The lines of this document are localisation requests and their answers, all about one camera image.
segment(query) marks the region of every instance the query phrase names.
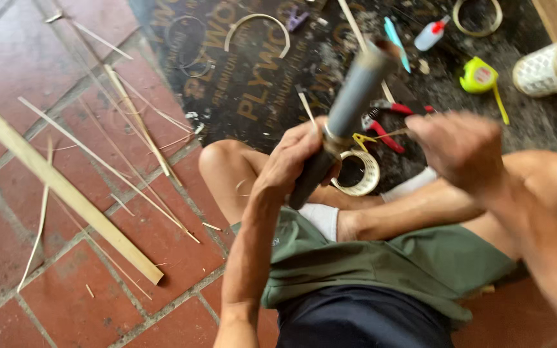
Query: purple clip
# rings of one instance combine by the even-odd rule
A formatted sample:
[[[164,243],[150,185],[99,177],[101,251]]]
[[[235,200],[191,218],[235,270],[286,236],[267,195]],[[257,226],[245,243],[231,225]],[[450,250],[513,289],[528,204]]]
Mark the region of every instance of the purple clip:
[[[296,28],[309,17],[309,12],[307,11],[303,12],[300,16],[296,16],[297,13],[298,6],[293,6],[289,18],[287,19],[287,25],[285,26],[290,33],[296,30]]]

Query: glue bottle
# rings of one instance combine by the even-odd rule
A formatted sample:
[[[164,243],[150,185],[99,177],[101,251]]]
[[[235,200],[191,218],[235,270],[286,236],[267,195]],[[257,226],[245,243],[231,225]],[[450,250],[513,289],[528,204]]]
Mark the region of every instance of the glue bottle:
[[[451,16],[446,15],[442,20],[427,24],[414,40],[414,46],[423,52],[429,50],[444,36],[444,27],[450,19]]]

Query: masking tape roll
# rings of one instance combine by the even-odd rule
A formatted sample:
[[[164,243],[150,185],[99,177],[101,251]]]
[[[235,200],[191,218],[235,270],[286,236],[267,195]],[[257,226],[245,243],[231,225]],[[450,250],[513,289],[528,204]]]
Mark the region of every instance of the masking tape roll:
[[[349,194],[353,197],[365,196],[377,187],[379,183],[379,165],[375,158],[367,152],[361,150],[345,151],[341,154],[341,159],[344,160],[349,156],[356,156],[365,164],[365,174],[362,180],[354,186],[344,187],[339,185],[336,178],[332,178],[332,184],[336,186],[341,192]]]

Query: yellow tape measure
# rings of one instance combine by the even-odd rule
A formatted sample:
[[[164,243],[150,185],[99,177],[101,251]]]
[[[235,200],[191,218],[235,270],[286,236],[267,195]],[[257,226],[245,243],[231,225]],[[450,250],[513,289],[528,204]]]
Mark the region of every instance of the yellow tape measure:
[[[498,102],[504,124],[510,124],[509,116],[502,104],[502,99],[498,91],[498,72],[479,57],[474,57],[472,60],[468,61],[464,66],[464,71],[465,75],[459,78],[461,87],[468,93],[484,93],[492,89],[493,95],[496,97],[496,102]]]

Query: light blue pen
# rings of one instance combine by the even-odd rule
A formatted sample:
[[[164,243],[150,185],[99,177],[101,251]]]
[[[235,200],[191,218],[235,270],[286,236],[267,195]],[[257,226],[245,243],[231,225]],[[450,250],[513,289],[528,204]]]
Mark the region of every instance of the light blue pen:
[[[391,19],[388,17],[384,17],[384,30],[386,31],[386,35],[391,40],[393,44],[396,44],[397,47],[401,49],[401,63],[403,63],[403,67],[406,68],[408,73],[412,73],[410,69],[410,62],[407,60],[406,49],[403,48],[403,44],[401,43],[401,39],[399,39],[397,35],[397,30],[394,27]]]

